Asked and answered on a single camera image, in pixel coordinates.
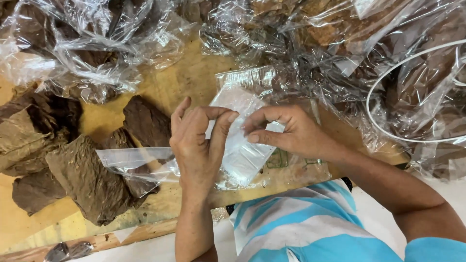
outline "striped shirt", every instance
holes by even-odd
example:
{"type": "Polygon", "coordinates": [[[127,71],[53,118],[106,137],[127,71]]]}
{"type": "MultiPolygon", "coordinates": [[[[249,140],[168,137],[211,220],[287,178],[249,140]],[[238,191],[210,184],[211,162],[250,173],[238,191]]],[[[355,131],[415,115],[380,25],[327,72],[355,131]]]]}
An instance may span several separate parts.
{"type": "MultiPolygon", "coordinates": [[[[341,179],[237,204],[230,216],[240,262],[402,261],[364,229],[341,179]]],[[[466,243],[424,237],[406,262],[466,261],[466,243]]]]}

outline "table surface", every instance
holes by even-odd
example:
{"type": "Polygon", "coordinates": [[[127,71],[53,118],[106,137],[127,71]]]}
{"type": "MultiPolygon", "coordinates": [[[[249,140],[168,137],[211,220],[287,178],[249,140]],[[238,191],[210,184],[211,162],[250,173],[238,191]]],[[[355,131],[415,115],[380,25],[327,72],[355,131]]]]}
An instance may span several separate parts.
{"type": "MultiPolygon", "coordinates": [[[[162,71],[142,69],[144,81],[139,85],[137,94],[170,115],[185,96],[191,96],[192,106],[208,105],[217,93],[214,75],[235,69],[237,66],[231,58],[201,55],[200,42],[193,40],[187,43],[183,58],[175,65],[162,71]]],[[[0,104],[11,98],[12,87],[11,83],[0,79],[0,104]]],[[[133,95],[123,94],[105,105],[83,104],[81,132],[97,142],[105,139],[123,125],[123,107],[133,95]]],[[[319,108],[319,114],[322,126],[330,136],[350,148],[365,152],[357,129],[346,125],[322,107],[319,108]]],[[[386,143],[380,151],[373,156],[392,165],[409,160],[394,143],[386,143]]],[[[303,169],[306,170],[302,163],[279,169],[264,168],[261,176],[273,177],[273,182],[260,188],[213,192],[210,197],[211,207],[223,207],[329,179],[325,173],[315,172],[312,168],[304,173],[298,172],[303,169]],[[313,176],[305,177],[309,172],[313,176]]],[[[333,179],[342,176],[331,163],[329,171],[333,179]]],[[[0,235],[3,236],[0,239],[0,254],[175,218],[181,208],[179,185],[162,183],[160,192],[150,195],[138,210],[128,210],[104,227],[97,227],[84,219],[69,197],[28,217],[11,199],[13,180],[12,177],[0,174],[0,235]]]]}

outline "white cable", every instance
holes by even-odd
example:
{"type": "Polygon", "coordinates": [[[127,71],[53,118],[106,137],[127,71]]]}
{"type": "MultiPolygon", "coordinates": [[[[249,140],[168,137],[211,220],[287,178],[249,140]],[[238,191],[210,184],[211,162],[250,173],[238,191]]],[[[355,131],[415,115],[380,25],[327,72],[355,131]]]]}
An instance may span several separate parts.
{"type": "MultiPolygon", "coordinates": [[[[409,60],[413,59],[413,58],[416,58],[420,55],[423,55],[423,54],[426,54],[426,53],[429,53],[431,51],[435,51],[437,49],[441,49],[441,48],[445,48],[445,47],[449,47],[449,46],[454,46],[454,45],[459,45],[459,44],[464,44],[466,43],[466,39],[463,39],[463,40],[458,40],[458,41],[453,41],[453,42],[450,42],[450,43],[446,43],[446,44],[443,44],[443,45],[439,45],[439,46],[436,46],[436,47],[433,47],[433,48],[430,48],[430,49],[427,49],[425,51],[422,51],[422,52],[419,52],[415,55],[412,55],[406,59],[404,59],[403,61],[399,62],[398,64],[396,64],[395,66],[393,66],[392,68],[390,68],[388,71],[386,71],[381,77],[379,77],[377,79],[377,81],[374,83],[374,85],[372,85],[372,87],[370,88],[369,90],[369,94],[367,95],[367,101],[366,101],[366,112],[367,112],[367,115],[369,116],[369,120],[372,122],[372,124],[374,124],[375,127],[377,127],[377,129],[379,129],[382,133],[384,133],[385,135],[391,137],[391,138],[395,138],[395,139],[399,139],[399,140],[403,140],[403,141],[406,141],[406,142],[414,142],[414,143],[438,143],[438,142],[446,142],[446,141],[453,141],[453,140],[457,140],[457,139],[465,139],[466,140],[466,135],[464,136],[459,136],[459,137],[455,137],[455,138],[445,138],[445,139],[438,139],[438,140],[412,140],[412,139],[406,139],[406,138],[401,138],[401,137],[397,137],[393,134],[390,134],[389,132],[385,131],[384,129],[382,129],[382,127],[380,127],[374,120],[374,118],[372,117],[372,114],[370,113],[370,110],[369,110],[369,99],[370,99],[370,95],[372,94],[372,91],[375,89],[375,87],[377,86],[377,84],[379,84],[379,82],[384,78],[386,77],[390,72],[392,72],[395,68],[397,68],[398,66],[400,66],[401,64],[405,63],[405,62],[408,62],[409,60]]],[[[457,81],[458,83],[460,84],[457,84],[457,85],[462,85],[464,83],[460,82],[460,81],[457,81]]]]}

